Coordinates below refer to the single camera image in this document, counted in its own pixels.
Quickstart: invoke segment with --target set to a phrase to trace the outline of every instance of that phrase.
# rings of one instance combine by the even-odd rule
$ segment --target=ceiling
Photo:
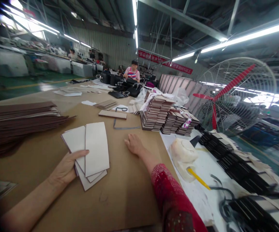
[[[147,2],[155,1],[157,0],[138,1],[139,39],[151,41],[154,38],[155,41],[157,32],[160,31],[158,39],[170,46],[170,16],[160,11],[159,8],[155,7],[155,9],[147,4]],[[36,2],[41,7],[40,0],[36,0]],[[62,13],[68,17],[73,17],[70,14],[71,11],[75,12],[78,21],[83,19],[85,23],[94,24],[112,33],[117,32],[125,36],[131,36],[134,33],[131,0],[43,0],[43,2],[46,13],[56,23],[61,21],[61,9]],[[185,12],[186,17],[195,19],[227,36],[235,0],[160,0],[160,2],[167,6],[172,4],[171,7],[180,12],[183,12],[186,2],[189,2]],[[240,0],[229,36],[234,38],[252,28],[261,28],[261,25],[267,23],[268,26],[275,25],[279,23],[277,19],[279,19],[279,0]],[[179,50],[181,54],[217,42],[217,39],[186,24],[184,20],[172,18],[172,47]],[[279,79],[279,33],[232,45],[223,51],[215,50],[201,54],[199,60],[204,62],[207,67],[211,67],[229,58],[245,56],[266,62],[276,73],[276,78]]]

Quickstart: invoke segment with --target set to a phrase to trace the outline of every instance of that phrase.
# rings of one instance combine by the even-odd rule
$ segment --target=red patterned sleeve
[[[154,167],[151,179],[163,217],[163,231],[207,232],[183,189],[164,164]]]

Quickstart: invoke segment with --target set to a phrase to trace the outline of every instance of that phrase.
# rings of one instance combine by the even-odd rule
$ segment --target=electric fan
[[[234,136],[258,122],[262,109],[269,108],[276,80],[267,64],[248,57],[225,60],[206,71],[195,116],[203,128]]]

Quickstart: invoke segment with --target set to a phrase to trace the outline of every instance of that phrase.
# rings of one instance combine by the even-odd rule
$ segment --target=green floor
[[[40,91],[56,89],[66,86],[66,81],[83,79],[72,74],[60,74],[51,71],[43,72],[44,75],[36,77],[0,77],[0,100],[19,97]],[[276,147],[261,147],[239,136],[232,139],[243,151],[251,152],[262,162],[270,165],[279,176],[279,149]]]
[[[66,81],[72,79],[83,79],[83,77],[73,74],[60,74],[52,71],[43,71],[42,74],[33,77],[0,76],[0,101],[66,86]]]

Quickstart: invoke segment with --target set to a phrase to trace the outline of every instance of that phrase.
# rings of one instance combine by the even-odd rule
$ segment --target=person's left hand
[[[48,181],[54,185],[69,184],[76,177],[74,170],[75,160],[87,154],[89,154],[89,150],[80,150],[71,154],[67,153],[49,176]]]

